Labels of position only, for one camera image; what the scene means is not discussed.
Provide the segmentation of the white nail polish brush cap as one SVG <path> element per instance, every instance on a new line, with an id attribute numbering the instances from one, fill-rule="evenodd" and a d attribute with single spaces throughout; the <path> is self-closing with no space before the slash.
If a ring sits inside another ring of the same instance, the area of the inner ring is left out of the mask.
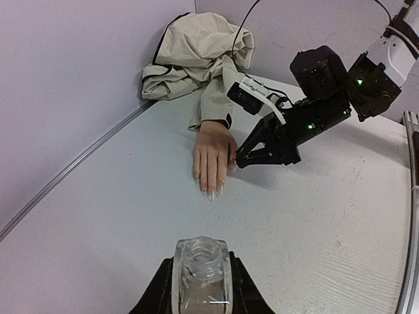
<path id="1" fill-rule="evenodd" d="M 238 166 L 236 164 L 236 161 L 231 160 L 228 166 L 229 173 L 235 173 L 237 169 L 238 169 Z"/>

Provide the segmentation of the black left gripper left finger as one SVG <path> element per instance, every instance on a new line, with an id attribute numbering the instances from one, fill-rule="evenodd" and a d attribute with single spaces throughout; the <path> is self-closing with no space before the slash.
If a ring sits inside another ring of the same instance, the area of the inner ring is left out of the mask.
<path id="1" fill-rule="evenodd" d="M 172 313 L 173 258 L 165 258 L 130 314 Z"/>

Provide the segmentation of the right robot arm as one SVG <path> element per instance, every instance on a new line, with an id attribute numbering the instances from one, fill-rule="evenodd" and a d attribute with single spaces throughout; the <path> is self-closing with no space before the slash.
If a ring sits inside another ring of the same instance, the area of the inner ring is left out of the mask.
<path id="1" fill-rule="evenodd" d="M 345 68 L 328 46 L 299 52 L 290 70 L 304 98 L 284 107 L 285 93 L 250 77 L 235 82 L 228 98 L 260 120 L 236 151 L 240 168 L 289 165 L 298 147 L 356 112 L 360 121 L 387 111 L 418 61 L 418 2 L 405 1 L 385 31 Z"/>

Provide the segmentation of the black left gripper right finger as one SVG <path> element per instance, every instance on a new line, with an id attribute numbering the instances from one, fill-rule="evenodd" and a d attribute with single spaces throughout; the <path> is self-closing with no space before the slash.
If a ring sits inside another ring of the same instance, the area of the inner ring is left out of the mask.
<path id="1" fill-rule="evenodd" d="M 274 314 L 267 302 L 262 297 L 259 289 L 246 270 L 241 259 L 229 252 L 232 287 L 233 287 L 233 314 Z"/>

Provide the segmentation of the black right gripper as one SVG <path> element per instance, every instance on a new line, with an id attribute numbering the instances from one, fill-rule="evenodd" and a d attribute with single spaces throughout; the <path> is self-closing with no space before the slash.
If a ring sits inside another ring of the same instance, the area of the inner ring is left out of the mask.
<path id="1" fill-rule="evenodd" d="M 261 118 L 236 153 L 243 169 L 254 165 L 288 165 L 301 161 L 297 147 L 336 126 L 351 115 L 344 92 L 345 66 L 328 46 L 299 52 L 290 70 L 305 98 L 283 112 Z"/>

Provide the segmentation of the clear nail polish bottle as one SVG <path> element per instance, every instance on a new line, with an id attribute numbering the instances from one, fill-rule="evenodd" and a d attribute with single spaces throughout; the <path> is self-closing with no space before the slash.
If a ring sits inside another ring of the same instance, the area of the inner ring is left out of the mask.
<path id="1" fill-rule="evenodd" d="M 173 256 L 171 294 L 173 313 L 232 313 L 227 243 L 206 236 L 179 240 Z"/>

